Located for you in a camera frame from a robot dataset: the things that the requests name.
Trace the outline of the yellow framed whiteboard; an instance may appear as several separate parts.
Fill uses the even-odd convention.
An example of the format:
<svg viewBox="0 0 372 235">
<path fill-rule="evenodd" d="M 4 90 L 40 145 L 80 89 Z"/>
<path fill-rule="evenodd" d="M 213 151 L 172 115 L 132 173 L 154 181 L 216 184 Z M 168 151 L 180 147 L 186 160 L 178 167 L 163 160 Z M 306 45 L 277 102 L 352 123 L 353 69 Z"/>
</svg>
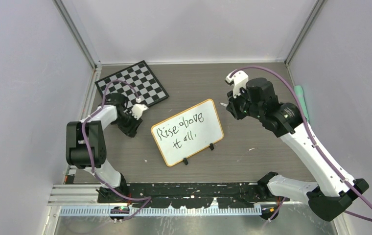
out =
<svg viewBox="0 0 372 235">
<path fill-rule="evenodd" d="M 224 138 L 219 115 L 212 99 L 206 99 L 150 129 L 168 167 L 210 147 Z"/>
</svg>

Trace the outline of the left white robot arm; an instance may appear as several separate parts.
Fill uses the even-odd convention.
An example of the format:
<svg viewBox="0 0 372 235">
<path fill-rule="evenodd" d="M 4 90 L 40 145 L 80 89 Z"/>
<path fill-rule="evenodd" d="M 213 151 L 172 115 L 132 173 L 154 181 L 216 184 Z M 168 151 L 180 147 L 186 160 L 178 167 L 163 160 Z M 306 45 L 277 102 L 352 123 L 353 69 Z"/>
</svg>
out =
<svg viewBox="0 0 372 235">
<path fill-rule="evenodd" d="M 118 203 L 128 198 L 129 190 L 124 176 L 107 160 L 104 130 L 116 125 L 123 134 L 133 138 L 143 113 L 148 110 L 138 98 L 132 107 L 127 105 L 128 97 L 111 94 L 92 114 L 66 126 L 67 163 L 89 172 L 104 188 L 110 189 L 110 197 Z"/>
</svg>

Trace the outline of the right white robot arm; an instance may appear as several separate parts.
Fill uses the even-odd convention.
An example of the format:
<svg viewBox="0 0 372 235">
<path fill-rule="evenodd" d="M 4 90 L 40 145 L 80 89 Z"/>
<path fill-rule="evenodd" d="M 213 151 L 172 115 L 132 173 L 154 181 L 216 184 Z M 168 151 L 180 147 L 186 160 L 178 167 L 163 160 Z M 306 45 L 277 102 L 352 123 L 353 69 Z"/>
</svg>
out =
<svg viewBox="0 0 372 235">
<path fill-rule="evenodd" d="M 275 196 L 287 197 L 309 205 L 322 220 L 332 221 L 358 197 L 317 151 L 312 143 L 299 108 L 293 103 L 279 102 L 273 84 L 265 78 L 226 78 L 233 86 L 227 93 L 226 109 L 237 119 L 253 117 L 288 145 L 307 167 L 316 182 L 309 183 L 269 172 L 258 180 L 258 195 L 264 201 Z"/>
</svg>

